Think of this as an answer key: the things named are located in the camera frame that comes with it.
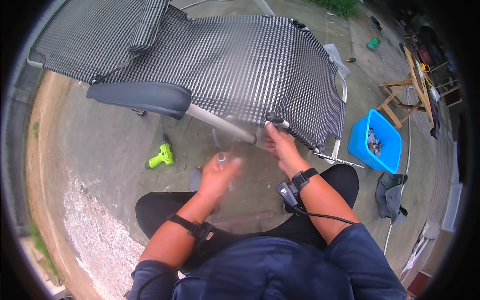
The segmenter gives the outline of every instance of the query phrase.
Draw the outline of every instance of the person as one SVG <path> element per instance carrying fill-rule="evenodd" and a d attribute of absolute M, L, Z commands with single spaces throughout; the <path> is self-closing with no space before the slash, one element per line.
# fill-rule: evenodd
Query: person
<path fill-rule="evenodd" d="M 311 168 L 286 133 L 271 123 L 267 131 L 265 147 L 289 179 Z M 353 225 L 293 214 L 270 231 L 240 235 L 205 222 L 241 164 L 237 158 L 221 168 L 216 160 L 217 155 L 205 165 L 197 192 L 151 192 L 138 201 L 137 221 L 150 242 L 132 273 L 128 300 L 406 299 L 382 251 L 352 211 L 359 189 L 355 169 L 338 164 L 313 175 L 299 200 L 307 212 Z M 177 222 L 168 219 L 172 212 L 181 217 Z M 194 222 L 208 234 L 190 235 L 196 229 L 186 228 Z M 178 270 L 186 277 L 179 280 Z"/>

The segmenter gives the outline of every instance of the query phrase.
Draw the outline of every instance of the folding lounge chair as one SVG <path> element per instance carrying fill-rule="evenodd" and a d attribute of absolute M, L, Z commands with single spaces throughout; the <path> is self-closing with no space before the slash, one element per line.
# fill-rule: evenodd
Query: folding lounge chair
<path fill-rule="evenodd" d="M 186 113 L 251 144 L 273 121 L 316 153 L 325 154 L 328 134 L 336 138 L 330 156 L 340 147 L 346 83 L 310 30 L 293 19 L 189 19 L 168 0 L 67 0 L 28 63 L 90 84 L 87 97 L 99 102 L 178 120 Z M 250 134 L 231 119 L 260 131 Z"/>

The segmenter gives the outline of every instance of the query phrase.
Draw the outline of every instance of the hand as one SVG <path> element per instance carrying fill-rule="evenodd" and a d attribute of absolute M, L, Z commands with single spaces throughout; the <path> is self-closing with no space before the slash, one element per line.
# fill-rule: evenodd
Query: hand
<path fill-rule="evenodd" d="M 292 180 L 300 171 L 306 171 L 310 168 L 307 161 L 301 158 L 300 153 L 295 146 L 295 141 L 285 132 L 278 132 L 272 123 L 266 125 L 270 137 L 265 139 L 265 148 L 276 155 L 278 167 Z"/>
<path fill-rule="evenodd" d="M 200 194 L 202 198 L 218 201 L 223 197 L 228 187 L 228 182 L 232 179 L 232 176 L 238 171 L 241 165 L 241 159 L 235 158 L 228 160 L 226 164 L 223 164 L 220 168 L 217 163 L 218 154 L 215 154 L 212 159 L 205 165 L 202 171 L 202 181 L 197 194 Z"/>

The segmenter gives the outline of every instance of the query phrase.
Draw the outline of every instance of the green cordless drill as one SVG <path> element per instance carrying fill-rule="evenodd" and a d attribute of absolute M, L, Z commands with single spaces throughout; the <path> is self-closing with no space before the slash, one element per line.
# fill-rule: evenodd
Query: green cordless drill
<path fill-rule="evenodd" d="M 164 161 L 167 166 L 173 165 L 172 147 L 168 142 L 168 138 L 166 134 L 162 135 L 162 144 L 160 145 L 160 151 L 158 152 L 158 155 L 150 159 L 149 161 L 147 161 L 147 163 L 145 163 L 145 168 L 146 169 L 155 168 L 156 166 L 161 164 L 162 161 Z"/>

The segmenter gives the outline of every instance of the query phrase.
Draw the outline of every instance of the wooden table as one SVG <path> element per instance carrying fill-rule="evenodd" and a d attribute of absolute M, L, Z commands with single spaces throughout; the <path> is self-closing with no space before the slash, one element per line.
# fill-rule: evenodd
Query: wooden table
<path fill-rule="evenodd" d="M 377 110 L 381 110 L 381 109 L 385 110 L 385 112 L 388 114 L 388 116 L 392 119 L 393 123 L 395 124 L 395 128 L 401 128 L 402 123 L 406 119 L 408 119 L 411 116 L 411 114 L 413 114 L 416 110 L 428 113 L 430 122 L 435 127 L 433 123 L 432 108 L 430 107 L 430 100 L 428 98 L 427 86 L 425 84 L 426 75 L 425 73 L 423 73 L 423 71 L 418 69 L 417 64 L 414 58 L 412 57 L 412 54 L 410 53 L 410 51 L 406 47 L 403 47 L 403 49 L 405 50 L 405 55 L 407 56 L 407 63 L 408 63 L 408 67 L 410 68 L 410 73 L 402 81 L 383 83 L 378 86 L 379 88 L 385 88 L 390 95 L 377 108 Z M 398 93 L 400 93 L 402 88 L 407 85 L 412 85 L 413 88 L 415 89 L 415 92 L 417 92 L 419 96 L 420 100 L 415 105 L 408 105 L 408 104 L 402 103 L 402 101 L 400 101 L 400 99 L 398 99 L 397 97 Z M 391 89 L 392 86 L 397 86 L 397 88 L 394 91 L 392 91 Z M 404 108 L 407 110 L 407 114 L 401 120 L 399 120 L 395 115 L 395 113 L 388 107 L 388 103 L 393 99 L 395 100 L 395 105 L 397 107 Z"/>

